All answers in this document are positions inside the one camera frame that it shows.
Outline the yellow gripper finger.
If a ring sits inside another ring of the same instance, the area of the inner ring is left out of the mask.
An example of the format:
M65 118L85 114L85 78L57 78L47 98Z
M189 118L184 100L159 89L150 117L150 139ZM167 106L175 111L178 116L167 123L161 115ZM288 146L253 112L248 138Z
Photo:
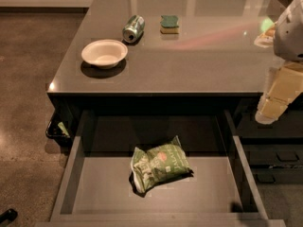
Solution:
M274 37L276 32L276 26L271 25L267 30L262 32L254 40L254 45L262 48L272 47L274 43Z
M278 121L288 105L283 101L273 100L266 96L262 96L257 106L255 119L259 124L270 125Z

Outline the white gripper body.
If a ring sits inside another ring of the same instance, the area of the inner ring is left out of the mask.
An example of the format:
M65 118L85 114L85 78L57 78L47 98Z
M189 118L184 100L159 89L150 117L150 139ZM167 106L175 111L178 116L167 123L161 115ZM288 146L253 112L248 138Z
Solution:
M303 64L287 61L278 70L267 94L268 99L291 104L303 92Z

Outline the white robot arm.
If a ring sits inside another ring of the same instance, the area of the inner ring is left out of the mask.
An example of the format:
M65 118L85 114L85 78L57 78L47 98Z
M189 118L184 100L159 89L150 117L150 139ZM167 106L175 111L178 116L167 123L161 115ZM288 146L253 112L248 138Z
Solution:
M281 67L269 70L255 114L257 122L269 125L303 93L303 0L293 0L254 44L272 47L284 60Z

